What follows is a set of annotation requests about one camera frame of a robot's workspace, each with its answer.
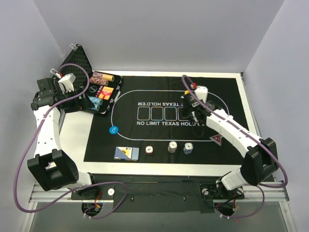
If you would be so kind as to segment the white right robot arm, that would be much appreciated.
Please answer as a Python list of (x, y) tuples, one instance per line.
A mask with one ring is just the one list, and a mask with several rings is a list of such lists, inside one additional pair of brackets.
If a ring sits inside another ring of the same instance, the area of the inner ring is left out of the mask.
[(216, 181), (216, 193), (228, 197), (234, 189), (244, 185), (257, 186), (275, 171), (278, 165), (275, 142), (250, 133), (213, 101), (201, 105), (191, 94), (181, 96), (183, 113), (191, 121), (218, 132), (242, 155), (240, 168), (230, 171)]

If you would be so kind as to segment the red 100 chip stack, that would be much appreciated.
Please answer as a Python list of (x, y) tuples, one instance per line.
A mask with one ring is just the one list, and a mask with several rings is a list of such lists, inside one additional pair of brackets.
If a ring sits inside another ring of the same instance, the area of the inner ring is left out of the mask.
[(145, 148), (145, 153), (146, 153), (147, 155), (152, 155), (153, 152), (154, 152), (154, 148), (153, 148), (151, 145), (146, 146), (146, 148)]

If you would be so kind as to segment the blue small blind button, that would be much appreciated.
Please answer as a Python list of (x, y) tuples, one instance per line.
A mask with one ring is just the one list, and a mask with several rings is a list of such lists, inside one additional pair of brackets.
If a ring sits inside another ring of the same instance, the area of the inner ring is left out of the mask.
[(115, 135), (119, 132), (119, 128), (117, 126), (111, 126), (109, 128), (109, 133), (112, 134), (112, 135)]

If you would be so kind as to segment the blue 5 chip stack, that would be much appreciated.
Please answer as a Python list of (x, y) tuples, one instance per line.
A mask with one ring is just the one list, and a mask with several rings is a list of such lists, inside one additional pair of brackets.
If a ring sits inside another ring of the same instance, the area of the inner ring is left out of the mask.
[(183, 147), (183, 152), (184, 154), (189, 155), (192, 153), (193, 149), (194, 149), (194, 146), (192, 143), (185, 143)]

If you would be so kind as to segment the grey 1 chip stack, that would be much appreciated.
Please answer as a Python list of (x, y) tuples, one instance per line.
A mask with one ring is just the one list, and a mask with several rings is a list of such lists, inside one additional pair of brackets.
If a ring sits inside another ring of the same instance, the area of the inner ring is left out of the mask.
[(175, 153), (177, 150), (177, 147), (178, 145), (176, 141), (170, 141), (168, 145), (168, 152), (171, 154)]

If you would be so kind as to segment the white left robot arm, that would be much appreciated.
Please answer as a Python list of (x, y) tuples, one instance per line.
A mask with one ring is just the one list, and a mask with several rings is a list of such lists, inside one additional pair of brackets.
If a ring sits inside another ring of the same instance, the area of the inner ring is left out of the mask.
[(62, 150), (59, 135), (62, 111), (52, 107), (66, 94), (74, 93), (75, 80), (72, 73), (60, 79), (38, 80), (40, 90), (35, 94), (31, 108), (39, 133), (34, 157), (27, 161), (27, 166), (45, 191), (81, 188), (84, 196), (94, 199), (99, 194), (99, 186), (91, 181), (89, 173), (78, 171), (75, 162)]

